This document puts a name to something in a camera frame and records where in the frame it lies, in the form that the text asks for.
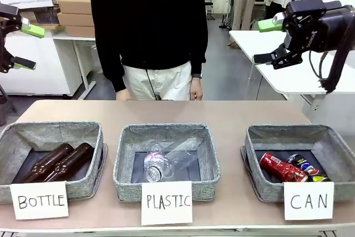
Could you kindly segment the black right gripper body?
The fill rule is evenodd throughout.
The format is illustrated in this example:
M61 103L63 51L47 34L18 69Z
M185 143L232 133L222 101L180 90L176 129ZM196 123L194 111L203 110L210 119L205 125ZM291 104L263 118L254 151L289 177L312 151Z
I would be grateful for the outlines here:
M327 13L319 19L311 15L300 20L285 18L284 31L284 45L289 51L327 52L337 48L336 19Z

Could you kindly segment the person's left hand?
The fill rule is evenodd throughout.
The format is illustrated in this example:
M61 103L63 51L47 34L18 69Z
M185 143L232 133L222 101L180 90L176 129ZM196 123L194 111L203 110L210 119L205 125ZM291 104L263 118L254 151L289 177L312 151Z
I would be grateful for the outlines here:
M202 100L203 90L200 78L192 78L190 86L190 100Z

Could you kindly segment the person's right hand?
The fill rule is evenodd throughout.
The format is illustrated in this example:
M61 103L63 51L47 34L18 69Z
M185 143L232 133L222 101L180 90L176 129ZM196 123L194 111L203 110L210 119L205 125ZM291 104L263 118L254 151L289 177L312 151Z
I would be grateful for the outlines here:
M131 100L131 95L127 89L123 89L116 92L116 100L119 101Z

